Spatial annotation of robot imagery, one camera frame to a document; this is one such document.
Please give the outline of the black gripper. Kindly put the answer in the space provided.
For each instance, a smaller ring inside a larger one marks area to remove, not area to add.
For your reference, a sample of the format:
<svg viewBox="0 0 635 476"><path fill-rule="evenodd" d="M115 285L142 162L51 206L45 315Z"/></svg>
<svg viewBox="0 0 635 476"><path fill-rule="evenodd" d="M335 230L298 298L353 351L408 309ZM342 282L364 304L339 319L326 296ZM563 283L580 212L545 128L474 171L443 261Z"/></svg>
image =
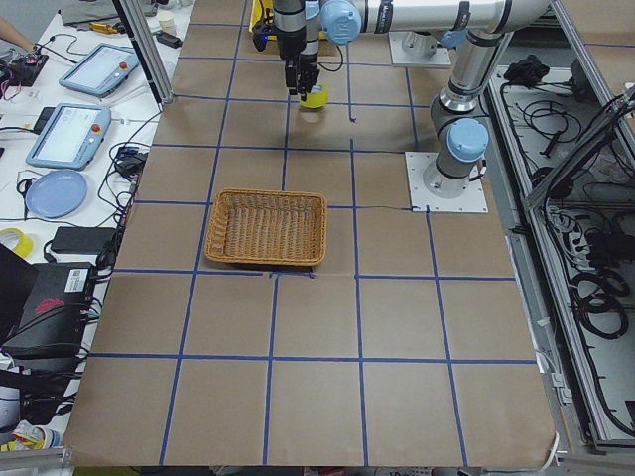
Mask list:
<svg viewBox="0 0 635 476"><path fill-rule="evenodd" d="M285 81L291 95L306 101L309 91L318 82L318 53L285 56Z"/></svg>

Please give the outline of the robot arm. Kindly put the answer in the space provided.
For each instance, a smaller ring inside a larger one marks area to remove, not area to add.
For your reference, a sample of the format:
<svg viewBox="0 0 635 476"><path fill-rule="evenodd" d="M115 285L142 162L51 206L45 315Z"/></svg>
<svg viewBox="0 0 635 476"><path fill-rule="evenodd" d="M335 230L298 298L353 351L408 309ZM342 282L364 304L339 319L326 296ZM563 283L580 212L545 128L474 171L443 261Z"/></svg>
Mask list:
<svg viewBox="0 0 635 476"><path fill-rule="evenodd" d="M537 20L548 1L320 1L321 29L335 44L346 45L363 33L465 32L446 87L431 104L440 142L435 161L423 174L434 195L463 194L489 139L469 115L513 33Z"/></svg>
<svg viewBox="0 0 635 476"><path fill-rule="evenodd" d="M290 95L301 100L317 84L318 17L306 15L306 2L279 0L273 2L274 32L280 58L285 62L285 81Z"/></svg>

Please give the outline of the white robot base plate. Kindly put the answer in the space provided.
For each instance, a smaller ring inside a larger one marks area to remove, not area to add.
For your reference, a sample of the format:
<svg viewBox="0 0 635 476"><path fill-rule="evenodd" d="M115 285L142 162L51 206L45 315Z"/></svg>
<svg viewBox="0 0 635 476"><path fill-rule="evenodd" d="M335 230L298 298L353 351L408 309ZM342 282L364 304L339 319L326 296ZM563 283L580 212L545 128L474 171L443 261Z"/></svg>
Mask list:
<svg viewBox="0 0 635 476"><path fill-rule="evenodd" d="M487 213L478 165L467 178L447 178L437 168L437 153L406 152L411 208L417 212Z"/></svg>

